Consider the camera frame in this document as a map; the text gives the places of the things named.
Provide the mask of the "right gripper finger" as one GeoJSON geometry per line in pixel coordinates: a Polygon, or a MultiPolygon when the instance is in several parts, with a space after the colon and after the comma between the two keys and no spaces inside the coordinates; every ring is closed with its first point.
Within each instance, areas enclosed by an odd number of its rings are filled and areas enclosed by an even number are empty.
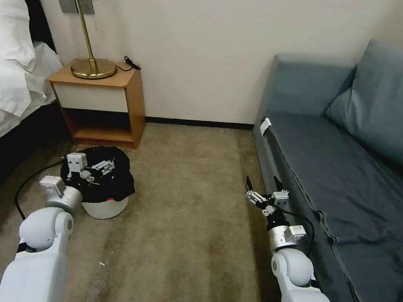
{"type": "Polygon", "coordinates": [[[251,202],[253,205],[255,205],[257,208],[265,209],[267,199],[254,190],[252,182],[248,176],[246,176],[245,187],[246,187],[245,197],[247,198],[247,200],[251,202]]]}
{"type": "Polygon", "coordinates": [[[277,178],[277,176],[273,176],[274,179],[274,184],[275,184],[275,191],[272,193],[274,195],[274,198],[277,198],[278,196],[282,196],[282,192],[284,191],[284,186],[282,182],[277,178]]]}

